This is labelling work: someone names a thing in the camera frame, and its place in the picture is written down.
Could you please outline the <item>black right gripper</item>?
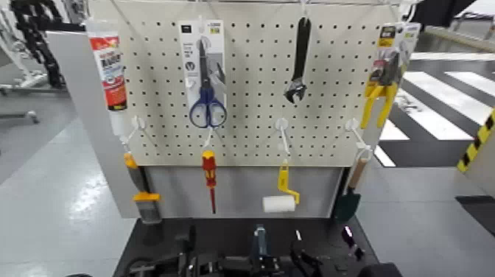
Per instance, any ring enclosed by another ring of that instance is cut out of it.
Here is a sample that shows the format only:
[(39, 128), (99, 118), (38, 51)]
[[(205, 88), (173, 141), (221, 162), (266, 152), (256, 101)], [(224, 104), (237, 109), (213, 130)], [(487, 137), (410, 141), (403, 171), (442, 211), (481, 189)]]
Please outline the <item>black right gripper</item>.
[(292, 263), (305, 277), (322, 277), (323, 263), (316, 257), (310, 256), (303, 247), (302, 241), (292, 241), (289, 247)]

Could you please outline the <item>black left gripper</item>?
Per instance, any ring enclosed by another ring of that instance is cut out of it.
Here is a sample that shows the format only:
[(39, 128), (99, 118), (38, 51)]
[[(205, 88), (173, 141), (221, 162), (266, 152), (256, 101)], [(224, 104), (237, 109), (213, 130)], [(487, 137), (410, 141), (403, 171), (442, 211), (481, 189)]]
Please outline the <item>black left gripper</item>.
[(200, 252), (196, 249), (197, 231), (190, 225), (175, 237), (178, 254), (178, 276), (206, 277), (217, 275), (217, 253)]

